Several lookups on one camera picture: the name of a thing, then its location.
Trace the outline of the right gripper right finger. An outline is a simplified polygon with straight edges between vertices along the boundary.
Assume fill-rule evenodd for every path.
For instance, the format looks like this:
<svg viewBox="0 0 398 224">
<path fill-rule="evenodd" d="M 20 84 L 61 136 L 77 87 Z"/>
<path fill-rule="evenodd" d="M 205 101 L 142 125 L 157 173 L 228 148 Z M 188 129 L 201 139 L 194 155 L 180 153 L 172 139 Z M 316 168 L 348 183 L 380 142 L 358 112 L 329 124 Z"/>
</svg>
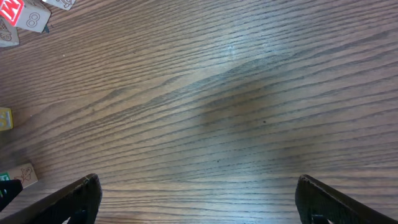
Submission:
<svg viewBox="0 0 398 224">
<path fill-rule="evenodd" d="M 295 204 L 303 224 L 397 224 L 397 220 L 306 174 L 298 178 Z"/>
</svg>

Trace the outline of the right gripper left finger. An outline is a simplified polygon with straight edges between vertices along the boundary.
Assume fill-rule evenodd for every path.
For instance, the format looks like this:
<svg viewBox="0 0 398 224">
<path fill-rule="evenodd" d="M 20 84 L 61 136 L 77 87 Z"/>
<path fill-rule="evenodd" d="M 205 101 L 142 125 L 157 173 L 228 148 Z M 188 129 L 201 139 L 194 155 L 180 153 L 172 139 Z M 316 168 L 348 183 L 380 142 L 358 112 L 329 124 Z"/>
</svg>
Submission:
<svg viewBox="0 0 398 224">
<path fill-rule="evenodd" d="M 88 174 L 19 212 L 1 224 L 94 224 L 102 199 L 97 174 Z"/>
</svg>

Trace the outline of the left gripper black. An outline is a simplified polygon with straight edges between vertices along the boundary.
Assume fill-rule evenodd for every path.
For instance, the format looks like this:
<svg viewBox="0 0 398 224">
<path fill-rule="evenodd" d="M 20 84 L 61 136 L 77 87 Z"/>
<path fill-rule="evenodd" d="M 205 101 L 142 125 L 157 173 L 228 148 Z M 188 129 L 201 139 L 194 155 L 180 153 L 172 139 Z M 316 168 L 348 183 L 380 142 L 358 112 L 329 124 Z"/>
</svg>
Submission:
<svg viewBox="0 0 398 224">
<path fill-rule="evenodd" d="M 20 180 L 4 180 L 0 183 L 0 211 L 4 210 L 23 190 Z"/>
</svg>

